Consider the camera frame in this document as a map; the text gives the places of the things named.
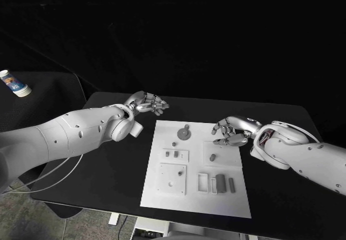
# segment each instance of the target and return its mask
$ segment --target black table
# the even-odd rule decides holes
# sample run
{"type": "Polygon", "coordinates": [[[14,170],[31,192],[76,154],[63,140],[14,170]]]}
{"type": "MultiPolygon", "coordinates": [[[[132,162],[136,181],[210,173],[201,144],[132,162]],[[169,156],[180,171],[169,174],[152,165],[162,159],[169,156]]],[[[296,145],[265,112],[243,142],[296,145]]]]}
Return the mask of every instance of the black table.
{"type": "MultiPolygon", "coordinates": [[[[129,94],[96,92],[83,108],[122,103],[129,94]]],[[[240,115],[262,124],[278,120],[304,128],[319,138],[305,109],[293,105],[164,97],[169,109],[156,117],[141,113],[144,130],[136,138],[105,142],[83,155],[70,176],[50,189],[31,193],[35,200],[126,215],[247,233],[282,240],[346,237],[346,198],[289,170],[279,170],[249,155],[252,144],[239,148],[252,219],[139,207],[155,120],[214,123],[240,115]]],[[[34,184],[37,190],[69,172],[77,157],[34,184]]],[[[50,162],[45,173],[61,160],[50,162]]]]}

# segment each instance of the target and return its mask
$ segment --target white robotic arm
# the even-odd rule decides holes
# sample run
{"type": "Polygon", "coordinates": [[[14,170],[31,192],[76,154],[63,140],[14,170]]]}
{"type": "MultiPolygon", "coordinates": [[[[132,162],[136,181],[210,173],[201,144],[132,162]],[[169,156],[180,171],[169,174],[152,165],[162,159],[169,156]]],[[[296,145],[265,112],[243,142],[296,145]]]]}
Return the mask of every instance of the white robotic arm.
{"type": "Polygon", "coordinates": [[[138,136],[142,126],[138,113],[156,116],[169,106],[142,91],[123,104],[67,112],[45,123],[0,133],[0,194],[12,180],[43,163],[79,156],[128,134],[138,136]]]}
{"type": "Polygon", "coordinates": [[[230,116],[217,122],[211,134],[217,129],[224,139],[216,139],[213,144],[239,147],[247,138],[253,139],[249,154],[255,158],[278,169],[291,167],[302,177],[346,195],[346,149],[319,143],[305,130],[279,121],[262,126],[250,118],[230,116]]]}

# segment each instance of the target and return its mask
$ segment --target bottle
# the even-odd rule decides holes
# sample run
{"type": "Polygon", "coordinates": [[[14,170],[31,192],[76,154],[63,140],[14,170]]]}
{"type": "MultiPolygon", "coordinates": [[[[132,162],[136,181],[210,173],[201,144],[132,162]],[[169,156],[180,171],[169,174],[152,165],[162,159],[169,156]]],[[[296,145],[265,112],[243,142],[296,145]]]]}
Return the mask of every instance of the bottle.
{"type": "Polygon", "coordinates": [[[8,70],[0,71],[0,79],[9,88],[11,92],[18,96],[24,97],[30,94],[31,89],[22,84],[18,79],[9,74],[8,70]]]}

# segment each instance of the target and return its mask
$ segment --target bottle label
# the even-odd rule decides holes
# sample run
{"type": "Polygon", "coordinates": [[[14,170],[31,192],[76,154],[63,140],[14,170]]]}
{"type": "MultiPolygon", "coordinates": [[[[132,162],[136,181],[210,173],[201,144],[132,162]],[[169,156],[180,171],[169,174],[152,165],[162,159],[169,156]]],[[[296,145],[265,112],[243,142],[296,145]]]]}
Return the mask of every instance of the bottle label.
{"type": "Polygon", "coordinates": [[[25,87],[25,85],[12,77],[11,74],[2,76],[1,80],[12,92],[21,90],[25,87]]]}

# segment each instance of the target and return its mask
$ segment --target gray cylinder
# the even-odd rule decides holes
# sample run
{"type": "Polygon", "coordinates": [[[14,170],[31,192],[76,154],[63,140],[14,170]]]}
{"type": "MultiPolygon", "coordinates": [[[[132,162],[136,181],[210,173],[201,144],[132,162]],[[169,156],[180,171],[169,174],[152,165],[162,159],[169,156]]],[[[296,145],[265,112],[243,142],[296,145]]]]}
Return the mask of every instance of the gray cylinder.
{"type": "Polygon", "coordinates": [[[226,192],[226,179],[223,174],[216,175],[216,192],[217,194],[226,192]]]}

